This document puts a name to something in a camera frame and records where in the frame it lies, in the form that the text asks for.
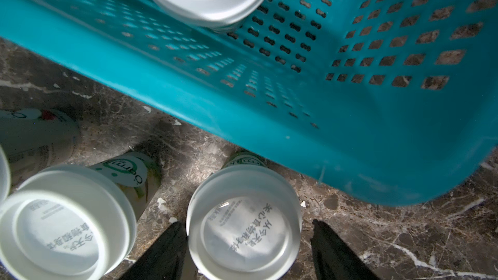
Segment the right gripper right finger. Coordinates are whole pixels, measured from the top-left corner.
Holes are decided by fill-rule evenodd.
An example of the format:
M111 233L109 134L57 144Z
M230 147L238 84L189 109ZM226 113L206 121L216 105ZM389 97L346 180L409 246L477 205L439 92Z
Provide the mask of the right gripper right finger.
M325 222L313 220L311 248L318 280L379 278Z

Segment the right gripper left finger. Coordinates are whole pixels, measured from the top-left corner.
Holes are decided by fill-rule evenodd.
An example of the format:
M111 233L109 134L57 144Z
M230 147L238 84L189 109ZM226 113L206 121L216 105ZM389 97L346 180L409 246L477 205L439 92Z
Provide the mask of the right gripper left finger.
M171 224L119 280L181 279L187 243L185 225Z

